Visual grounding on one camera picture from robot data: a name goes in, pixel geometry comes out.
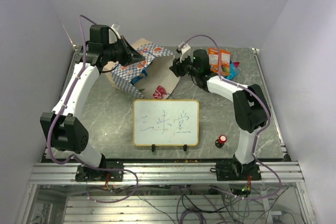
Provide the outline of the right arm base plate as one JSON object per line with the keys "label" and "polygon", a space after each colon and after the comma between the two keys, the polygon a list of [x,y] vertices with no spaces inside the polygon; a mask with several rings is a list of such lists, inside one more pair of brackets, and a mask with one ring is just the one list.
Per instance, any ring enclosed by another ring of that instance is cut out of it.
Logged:
{"label": "right arm base plate", "polygon": [[218,181],[252,181],[261,180],[259,165],[256,162],[241,165],[233,159],[224,159],[209,169],[216,175]]}

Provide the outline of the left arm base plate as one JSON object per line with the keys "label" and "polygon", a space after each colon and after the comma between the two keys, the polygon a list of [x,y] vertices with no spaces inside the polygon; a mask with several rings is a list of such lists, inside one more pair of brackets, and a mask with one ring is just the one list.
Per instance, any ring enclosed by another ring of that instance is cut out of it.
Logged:
{"label": "left arm base plate", "polygon": [[121,182],[123,179],[124,166],[119,161],[107,161],[108,171],[96,170],[83,165],[77,167],[76,182]]}

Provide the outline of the pink snack bag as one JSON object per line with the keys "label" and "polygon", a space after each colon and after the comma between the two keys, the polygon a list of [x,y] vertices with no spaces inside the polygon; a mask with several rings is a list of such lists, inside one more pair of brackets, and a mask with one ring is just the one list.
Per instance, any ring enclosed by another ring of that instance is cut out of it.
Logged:
{"label": "pink snack bag", "polygon": [[235,66],[236,68],[238,68],[239,65],[240,65],[240,62],[234,62],[233,64],[234,64],[234,66]]}

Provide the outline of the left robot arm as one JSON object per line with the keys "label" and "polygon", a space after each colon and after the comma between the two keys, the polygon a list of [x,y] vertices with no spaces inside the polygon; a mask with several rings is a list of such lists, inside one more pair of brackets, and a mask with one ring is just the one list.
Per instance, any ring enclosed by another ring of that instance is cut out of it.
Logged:
{"label": "left robot arm", "polygon": [[120,182],[124,168],[116,163],[107,167],[103,154],[89,143],[89,132],[81,123],[83,106],[94,83],[109,62],[131,66],[145,58],[119,34],[119,26],[93,24],[75,57],[72,77],[57,105],[44,112],[40,124],[47,141],[50,159],[67,164],[75,159],[80,165],[76,181],[88,182],[111,179]]}

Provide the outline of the blue checkered paper bag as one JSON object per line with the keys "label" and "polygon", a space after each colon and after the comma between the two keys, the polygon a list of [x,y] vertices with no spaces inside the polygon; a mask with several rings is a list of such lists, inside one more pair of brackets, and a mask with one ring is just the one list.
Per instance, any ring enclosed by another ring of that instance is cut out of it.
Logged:
{"label": "blue checkered paper bag", "polygon": [[167,99],[180,80],[170,70],[175,53],[144,38],[132,47],[145,59],[127,67],[108,62],[103,71],[112,86],[138,99]]}

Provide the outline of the orange Fox's fruits candy bag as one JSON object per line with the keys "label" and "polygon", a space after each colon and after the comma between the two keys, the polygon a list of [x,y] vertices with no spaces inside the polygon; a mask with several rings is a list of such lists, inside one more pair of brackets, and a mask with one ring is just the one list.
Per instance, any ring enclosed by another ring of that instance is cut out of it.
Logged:
{"label": "orange Fox's fruits candy bag", "polygon": [[222,76],[229,76],[230,74],[230,57],[231,53],[224,49],[220,50],[221,58],[218,56],[216,48],[208,48],[209,65],[211,72],[218,73],[219,66],[221,66]]}

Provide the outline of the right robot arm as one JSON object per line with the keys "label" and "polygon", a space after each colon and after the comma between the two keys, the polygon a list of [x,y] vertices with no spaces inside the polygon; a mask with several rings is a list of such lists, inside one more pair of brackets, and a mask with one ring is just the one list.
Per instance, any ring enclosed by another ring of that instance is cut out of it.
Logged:
{"label": "right robot arm", "polygon": [[256,165],[255,148],[259,134],[268,126],[270,111],[259,85],[245,86],[227,80],[211,71],[207,51],[177,49],[170,70],[176,77],[191,76],[200,89],[220,95],[233,103],[235,121],[240,128],[237,150],[232,158],[231,172],[244,179]]}

